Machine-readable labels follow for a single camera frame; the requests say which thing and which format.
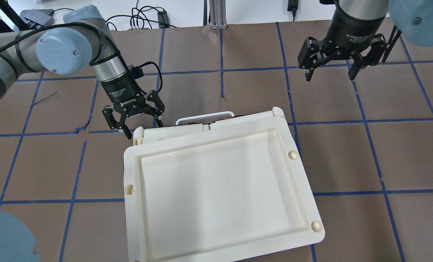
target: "metal post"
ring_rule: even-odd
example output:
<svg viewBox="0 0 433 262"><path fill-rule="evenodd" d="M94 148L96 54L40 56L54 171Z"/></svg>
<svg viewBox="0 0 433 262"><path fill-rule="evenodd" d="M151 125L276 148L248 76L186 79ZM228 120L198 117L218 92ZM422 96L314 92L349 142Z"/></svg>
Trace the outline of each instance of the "metal post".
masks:
<svg viewBox="0 0 433 262"><path fill-rule="evenodd" d="M226 29L226 0L209 0L210 1L210 16L211 29Z"/></svg>
<svg viewBox="0 0 433 262"><path fill-rule="evenodd" d="M0 9L14 23L14 25L17 26L19 31L30 29L28 28L28 25L22 20L22 18L20 18L20 16L14 12L8 2L0 0Z"/></svg>

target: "white handle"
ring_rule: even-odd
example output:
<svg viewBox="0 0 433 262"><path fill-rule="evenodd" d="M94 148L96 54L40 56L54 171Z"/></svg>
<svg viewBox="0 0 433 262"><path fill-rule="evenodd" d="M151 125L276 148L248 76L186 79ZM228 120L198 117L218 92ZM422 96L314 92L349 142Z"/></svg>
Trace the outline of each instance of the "white handle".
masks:
<svg viewBox="0 0 433 262"><path fill-rule="evenodd" d="M234 113L231 111L224 111L224 112L212 113L212 114L206 114L206 115L189 116L188 118L180 118L180 119L178 119L178 121L176 121L176 126L180 125L180 123L183 121L194 120L196 122L199 122L200 120L211 118L213 116L229 116L232 118L232 117L234 117Z"/></svg>

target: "light blue joint cover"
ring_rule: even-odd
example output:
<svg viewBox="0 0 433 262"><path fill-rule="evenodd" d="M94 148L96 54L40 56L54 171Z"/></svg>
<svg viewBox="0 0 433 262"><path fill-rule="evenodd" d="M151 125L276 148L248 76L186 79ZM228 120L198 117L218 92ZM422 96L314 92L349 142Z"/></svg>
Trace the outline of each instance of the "light blue joint cover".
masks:
<svg viewBox="0 0 433 262"><path fill-rule="evenodd" d="M92 60L92 46L80 32L71 28L54 28L44 33L35 47L40 63L60 75L84 69Z"/></svg>
<svg viewBox="0 0 433 262"><path fill-rule="evenodd" d="M87 5L86 7L79 8L63 16L63 20L65 23L75 22L88 18L99 18L104 20L104 18L98 11L98 8L94 5Z"/></svg>
<svg viewBox="0 0 433 262"><path fill-rule="evenodd" d="M35 237L16 217L0 211L0 262L40 262Z"/></svg>
<svg viewBox="0 0 433 262"><path fill-rule="evenodd" d="M390 0L389 13L407 40L433 46L433 0Z"/></svg>

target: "brown work surface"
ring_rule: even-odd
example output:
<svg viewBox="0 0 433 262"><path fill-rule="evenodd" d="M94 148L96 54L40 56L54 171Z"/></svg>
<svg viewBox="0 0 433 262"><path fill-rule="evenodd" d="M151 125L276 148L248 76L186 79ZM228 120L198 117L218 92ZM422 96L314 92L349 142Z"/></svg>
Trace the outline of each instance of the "brown work surface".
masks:
<svg viewBox="0 0 433 262"><path fill-rule="evenodd" d="M219 111L283 109L326 237L244 262L433 261L433 48L398 41L389 63L355 82L346 61L306 82L298 52L329 24L113 37L127 64L160 64L165 126ZM379 33L389 37L392 26L386 18ZM138 79L145 91L157 87L155 72L147 66ZM102 109L110 104L91 68L23 75L0 102L0 209L31 229L42 261L127 261L123 152L131 141L107 126ZM147 115L127 124L154 126Z"/></svg>

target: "blue tape line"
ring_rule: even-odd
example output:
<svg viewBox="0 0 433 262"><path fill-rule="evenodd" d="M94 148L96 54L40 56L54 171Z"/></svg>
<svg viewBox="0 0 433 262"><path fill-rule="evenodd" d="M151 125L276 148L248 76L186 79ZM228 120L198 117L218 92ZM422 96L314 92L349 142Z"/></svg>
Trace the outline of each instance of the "blue tape line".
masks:
<svg viewBox="0 0 433 262"><path fill-rule="evenodd" d="M160 58L158 60L158 68L160 68L161 70L161 62L163 61L163 46L165 44L165 30L166 28L163 28L163 31L161 32L161 44L160 44ZM156 87L156 91L158 91L158 88L160 88L160 77L157 77L157 87ZM155 120L155 118L153 118L153 124L152 127L155 128L157 125L157 121Z"/></svg>
<svg viewBox="0 0 433 262"><path fill-rule="evenodd" d="M278 31L278 38L279 38L279 44L280 44L280 48L281 48L281 55L283 57L284 77L286 78L286 88L288 91L289 108L291 110L292 122L296 123L296 117L294 116L294 109L293 109L293 103L292 103L292 97L291 97L291 85L289 83L288 67L286 65L286 55L284 53L283 38L281 37L281 30L279 28L278 22L276 22L276 30ZM298 127L296 124L294 124L293 128L294 128L294 141L296 142L296 145L298 146L299 155L301 155L299 136L298 136Z"/></svg>
<svg viewBox="0 0 433 262"><path fill-rule="evenodd" d="M160 70L161 70L161 63L163 61L163 46L165 43L165 30L166 30L166 28L163 28L163 32L161 32L160 58L158 59L158 67ZM160 78L157 79L156 90L158 90L159 87L160 87Z"/></svg>
<svg viewBox="0 0 433 262"><path fill-rule="evenodd" d="M347 64L348 69L351 69L351 65L349 64L349 61L346 61L346 64ZM361 110L361 115L363 118L363 124L364 124L366 132L367 132L367 137L368 137L368 141L370 143L371 153L373 155L373 160L375 162L375 167L377 169L378 178L379 178L380 184L381 184L381 189L383 191L383 196L385 198L386 209L388 210L388 215L390 217L391 227L393 229L394 238L396 240L396 245L398 246L398 251L399 251L399 255L401 257L401 262L405 262L406 259L404 258L404 252L402 250L401 241L399 240L398 230L396 229L396 224L394 222L393 212L391 211L391 205L390 205L390 202L388 199L388 195L386 194L385 182L382 180L381 168L380 168L380 165L378 163L378 157L377 157L377 153L375 151L375 146L373 145L373 140L371 139L371 134L370 134L370 129L368 127L367 118L366 118L365 112L363 111L363 106L362 106L361 98L358 94L356 83L354 81L351 81L351 82L353 83L353 88L354 88L354 92L356 94L357 103L359 105L359 109Z"/></svg>
<svg viewBox="0 0 433 262"><path fill-rule="evenodd" d="M44 200L4 200L6 204L59 204L70 203L72 199L44 199ZM124 198L98 198L98 199L74 199L75 203L103 203L103 202L124 202Z"/></svg>
<svg viewBox="0 0 433 262"><path fill-rule="evenodd" d="M404 61L404 62L380 62L378 63L378 65L406 65L406 64L410 64L409 61Z"/></svg>
<svg viewBox="0 0 433 262"><path fill-rule="evenodd" d="M315 245L314 244L310 245L310 250L312 252L312 262L316 262L316 253L315 253Z"/></svg>
<svg viewBox="0 0 433 262"><path fill-rule="evenodd" d="M224 69L223 72L240 72L240 71L265 71L265 70L281 70L284 67L261 67L261 68L240 68L240 69Z"/></svg>
<svg viewBox="0 0 433 262"><path fill-rule="evenodd" d="M419 77L419 74L417 73L416 67L414 66L414 63L413 63L413 61L411 59L411 55L409 54L408 48L406 47L406 44L404 43L404 39L402 38L402 36L400 36L399 38L401 40L402 46L404 47L404 51L406 52L406 55L407 55L407 57L408 57L408 59L409 59L409 61L411 63L412 70L414 71L414 75L416 75L416 79L417 79L417 81L419 83L419 86L420 86L420 88L422 90L422 93L425 96L426 102L428 103L428 106L429 106L429 108L430 108L430 110L432 111L432 114L433 114L433 105L432 105L432 103L430 101L430 98L428 98L428 95L427 95L427 93L425 91L425 88L424 88L424 86L422 84L422 81L421 81L421 79Z"/></svg>
<svg viewBox="0 0 433 262"><path fill-rule="evenodd" d="M331 64L331 65L321 65L320 67L342 67L347 66L346 64Z"/></svg>
<svg viewBox="0 0 433 262"><path fill-rule="evenodd" d="M61 243L61 250L59 252L59 262L63 261L64 247L66 246L66 239L68 237L70 219L72 216L72 209L73 209L74 203L75 203L75 194L77 193L77 187L79 184L79 174L80 174L80 171L82 169L83 157L85 155L85 148L86 147L87 147L87 140L84 140L83 146L82 146L82 153L80 154L79 167L77 169L77 175L75 176L74 189L72 190L72 196L70 199L69 212L68 212L68 217L66 220L66 227L64 228L63 242Z"/></svg>
<svg viewBox="0 0 433 262"><path fill-rule="evenodd" d="M299 122L298 126L308 126L312 124L357 124L363 123L363 120L345 120L345 121L326 121L326 122Z"/></svg>
<svg viewBox="0 0 433 262"><path fill-rule="evenodd" d="M25 133L25 130L27 129L28 121L30 119L30 115L32 114L32 109L34 108L33 104L35 103L35 101L37 99L38 91L40 90L40 85L42 84L41 79L43 78L44 73L45 72L42 72L42 74L40 75L40 81L38 81L37 89L35 90L34 97L32 98L32 103L31 103L32 106L30 106L30 109L28 110L27 118L25 119L24 129L22 130L23 134ZM22 144L23 138L24 137L21 136L19 139L19 143L17 144L17 148L16 148L15 153L14 153L13 161L11 163L11 167L10 167L9 172L8 172L8 177L6 178L6 181L4 183L3 191L2 191L1 197L0 197L0 208L1 208L1 201L3 201L4 195L6 194L6 190L8 189L9 181L11 179L11 175L12 175L12 172L14 170L15 161L17 159L17 155L19 154L20 145Z"/></svg>
<svg viewBox="0 0 433 262"><path fill-rule="evenodd" d="M414 63L414 64L426 64L426 63L433 63L433 60L426 60L426 61L412 61L409 63Z"/></svg>
<svg viewBox="0 0 433 262"><path fill-rule="evenodd" d="M83 147L82 147L82 153L80 154L80 161L79 161L79 167L77 169L77 176L79 176L80 171L82 169L83 164L83 156L85 155L85 148L87 147L87 141L83 141Z"/></svg>
<svg viewBox="0 0 433 262"><path fill-rule="evenodd" d="M415 121L433 121L433 118L404 118L404 119L367 120L368 123L415 122Z"/></svg>
<svg viewBox="0 0 433 262"><path fill-rule="evenodd" d="M21 136L21 134L0 134L0 138L7 138L10 136Z"/></svg>
<svg viewBox="0 0 433 262"><path fill-rule="evenodd" d="M72 135L75 134L74 131L71 132L48 132L48 133L25 133L21 136L60 136L60 135Z"/></svg>
<svg viewBox="0 0 433 262"><path fill-rule="evenodd" d="M203 73L215 73L221 70L200 70L200 71L180 71L180 72L167 72L161 73L162 75L185 75L185 74L203 74Z"/></svg>
<svg viewBox="0 0 433 262"><path fill-rule="evenodd" d="M33 103L32 106L35 106L37 103L40 103L40 102L43 101L43 100L46 100L46 99L48 99L48 98L51 98L52 96L54 96L54 95L56 95L56 94L58 94L58 91L54 92L53 94L51 94L51 95L49 95L49 96L47 96L47 97L45 97L45 98L42 98L42 99L38 100L37 102Z"/></svg>
<svg viewBox="0 0 433 262"><path fill-rule="evenodd" d="M73 76L71 78L43 78L41 79L41 81L75 80L75 79L90 79L90 78L96 78L96 76ZM36 82L36 81L40 81L40 79L16 80L16 82Z"/></svg>
<svg viewBox="0 0 433 262"><path fill-rule="evenodd" d="M104 133L118 133L119 131L114 130L98 130L98 131L88 131L89 134L104 134Z"/></svg>
<svg viewBox="0 0 433 262"><path fill-rule="evenodd" d="M355 196L355 195L378 195L383 191L351 191L351 192L316 192L314 196Z"/></svg>
<svg viewBox="0 0 433 262"><path fill-rule="evenodd" d="M224 97L223 30L220 29L221 97Z"/></svg>
<svg viewBox="0 0 433 262"><path fill-rule="evenodd" d="M87 123L84 126L78 127L74 130L74 133L78 133L81 130L87 129L87 126L90 124L90 120L93 117L93 108L95 107L95 100L97 98L97 90L98 90L98 84L100 81L97 80L95 83L95 90L93 91L93 98L92 98L92 104L90 105L90 114L88 115Z"/></svg>
<svg viewBox="0 0 433 262"><path fill-rule="evenodd" d="M433 193L433 189L404 189L386 191L388 194L416 194L416 193Z"/></svg>
<svg viewBox="0 0 433 262"><path fill-rule="evenodd" d="M79 182L79 177L76 176L75 177L74 189L72 190L72 199L69 201L70 205L69 205L68 219L66 220L66 227L64 228L63 242L61 243L61 250L59 252L59 262L63 261L64 248L66 247L66 239L68 237L70 218L72 216L72 209L74 207L74 199L75 199L75 191L77 191L78 182Z"/></svg>
<svg viewBox="0 0 433 262"><path fill-rule="evenodd" d="M2 204L54 204L70 203L70 199L46 199L46 200L5 200Z"/></svg>
<svg viewBox="0 0 433 262"><path fill-rule="evenodd" d="M76 199L76 203L124 202L124 198Z"/></svg>

